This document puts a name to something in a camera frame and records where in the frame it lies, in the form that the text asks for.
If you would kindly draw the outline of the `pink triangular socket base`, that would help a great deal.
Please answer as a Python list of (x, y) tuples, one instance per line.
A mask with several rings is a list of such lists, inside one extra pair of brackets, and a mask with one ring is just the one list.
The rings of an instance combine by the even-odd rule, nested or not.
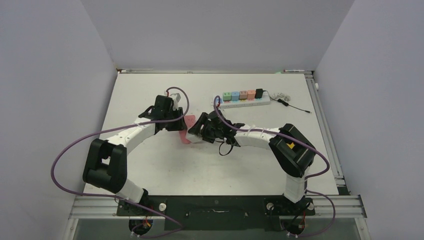
[(186, 134), (188, 133), (188, 130), (195, 124), (196, 122), (196, 116), (195, 115), (186, 115), (184, 116), (185, 123), (187, 125), (187, 130), (181, 130), (179, 131), (179, 137), (183, 144), (192, 144), (190, 141), (186, 139)]

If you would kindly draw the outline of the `yellow cube socket plug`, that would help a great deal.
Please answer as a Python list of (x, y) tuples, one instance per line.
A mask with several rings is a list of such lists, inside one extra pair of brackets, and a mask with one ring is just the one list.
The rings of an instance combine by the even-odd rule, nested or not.
[(288, 143), (288, 144), (287, 144), (287, 146), (288, 146), (290, 149), (293, 149), (293, 148), (295, 147), (295, 144), (292, 142), (292, 143)]

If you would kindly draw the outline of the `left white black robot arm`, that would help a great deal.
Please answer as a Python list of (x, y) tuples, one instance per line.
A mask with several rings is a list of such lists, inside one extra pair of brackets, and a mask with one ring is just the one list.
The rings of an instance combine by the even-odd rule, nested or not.
[(178, 106), (180, 99), (178, 93), (158, 95), (154, 105), (142, 112), (131, 127), (107, 139), (93, 140), (82, 174), (83, 181), (129, 200), (129, 208), (136, 215), (145, 214), (149, 208), (148, 192), (128, 179), (128, 154), (161, 130), (184, 130), (184, 112)]

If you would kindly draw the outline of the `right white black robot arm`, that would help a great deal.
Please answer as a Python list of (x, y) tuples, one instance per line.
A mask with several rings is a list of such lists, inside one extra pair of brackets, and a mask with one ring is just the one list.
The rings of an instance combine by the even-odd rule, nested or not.
[(290, 123), (280, 128), (260, 128), (244, 123), (233, 123), (220, 117), (218, 112), (203, 112), (194, 125), (188, 128), (189, 137), (205, 142), (223, 140), (233, 147), (256, 147), (271, 151), (286, 173), (282, 207), (289, 214), (303, 206), (306, 176), (316, 153), (314, 146)]

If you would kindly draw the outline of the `green cube plug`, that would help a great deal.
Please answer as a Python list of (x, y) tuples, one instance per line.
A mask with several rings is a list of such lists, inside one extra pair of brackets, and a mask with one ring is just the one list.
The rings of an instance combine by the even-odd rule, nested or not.
[(232, 100), (232, 93), (231, 92), (223, 92), (222, 93), (222, 100), (224, 102), (229, 102)]

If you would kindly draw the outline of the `blue cube plug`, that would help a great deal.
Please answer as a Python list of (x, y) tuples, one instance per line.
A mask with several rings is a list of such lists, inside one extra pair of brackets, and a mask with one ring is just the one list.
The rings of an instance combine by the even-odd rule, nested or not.
[(240, 92), (233, 91), (231, 92), (231, 101), (238, 101), (240, 99)]

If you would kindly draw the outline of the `tan cube plug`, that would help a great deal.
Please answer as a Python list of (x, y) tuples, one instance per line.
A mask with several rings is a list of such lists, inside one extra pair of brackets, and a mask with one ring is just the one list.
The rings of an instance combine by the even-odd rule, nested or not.
[(248, 98), (248, 92), (246, 90), (242, 90), (239, 92), (239, 100), (246, 100)]

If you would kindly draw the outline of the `salmon cube plug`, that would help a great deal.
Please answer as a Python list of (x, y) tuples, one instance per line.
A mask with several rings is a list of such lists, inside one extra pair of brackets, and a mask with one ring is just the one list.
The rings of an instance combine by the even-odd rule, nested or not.
[(255, 90), (248, 90), (247, 91), (247, 100), (254, 100), (256, 96), (256, 91)]

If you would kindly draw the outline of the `black power adapter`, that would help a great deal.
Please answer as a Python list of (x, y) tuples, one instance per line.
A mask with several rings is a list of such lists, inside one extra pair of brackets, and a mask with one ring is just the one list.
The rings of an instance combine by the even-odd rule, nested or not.
[(263, 97), (264, 90), (262, 88), (257, 88), (255, 90), (255, 99), (261, 99)]

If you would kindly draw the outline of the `white long power strip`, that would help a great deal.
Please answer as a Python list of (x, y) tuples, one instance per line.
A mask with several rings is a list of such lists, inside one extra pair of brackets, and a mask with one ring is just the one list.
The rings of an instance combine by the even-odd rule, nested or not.
[(241, 108), (241, 107), (253, 107), (253, 106), (264, 106), (271, 103), (271, 99), (268, 94), (264, 94), (260, 99), (252, 100), (238, 100), (238, 101), (223, 101), (221, 94), (218, 99), (215, 97), (211, 100), (211, 105), (216, 105), (221, 109)]

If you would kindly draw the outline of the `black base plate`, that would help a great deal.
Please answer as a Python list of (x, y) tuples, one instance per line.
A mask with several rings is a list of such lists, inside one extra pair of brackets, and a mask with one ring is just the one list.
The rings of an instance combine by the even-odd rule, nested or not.
[(282, 195), (151, 195), (143, 205), (155, 212), (121, 200), (116, 214), (153, 218), (162, 213), (175, 220), (165, 220), (165, 230), (183, 225), (185, 231), (279, 231), (289, 223), (298, 224), (303, 216), (316, 213), (311, 198), (292, 203)]

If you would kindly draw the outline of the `aluminium frame rail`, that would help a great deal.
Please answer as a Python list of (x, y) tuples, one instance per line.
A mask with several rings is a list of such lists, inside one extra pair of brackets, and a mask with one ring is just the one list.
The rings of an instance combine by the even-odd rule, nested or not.
[(360, 239), (370, 239), (366, 212), (358, 195), (308, 195), (292, 203), (281, 195), (152, 195), (145, 207), (108, 197), (75, 198), (64, 239), (71, 240), (81, 219), (163, 220), (166, 230), (276, 230), (280, 222), (353, 219)]

